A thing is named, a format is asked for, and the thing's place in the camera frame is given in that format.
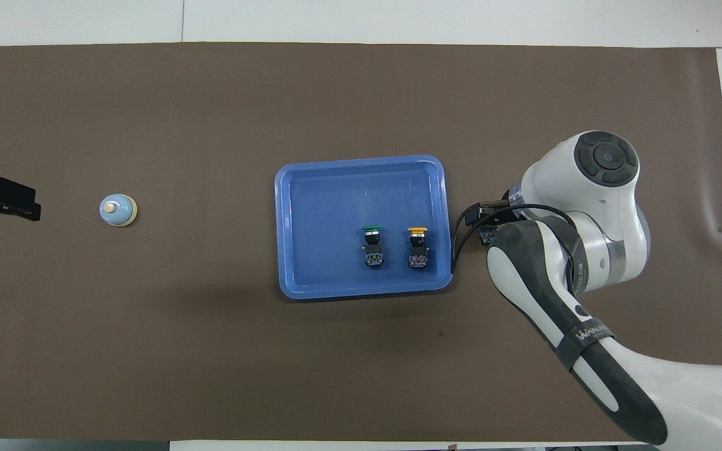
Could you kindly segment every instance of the brown mat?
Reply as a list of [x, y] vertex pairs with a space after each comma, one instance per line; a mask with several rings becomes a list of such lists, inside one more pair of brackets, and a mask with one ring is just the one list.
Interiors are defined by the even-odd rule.
[[[495, 291], [278, 288], [286, 163], [427, 153], [451, 217], [576, 132], [642, 160], [651, 260], [585, 295], [636, 351], [722, 363], [713, 49], [176, 43], [0, 48], [0, 437], [625, 440]], [[98, 217], [137, 199], [134, 225]]]

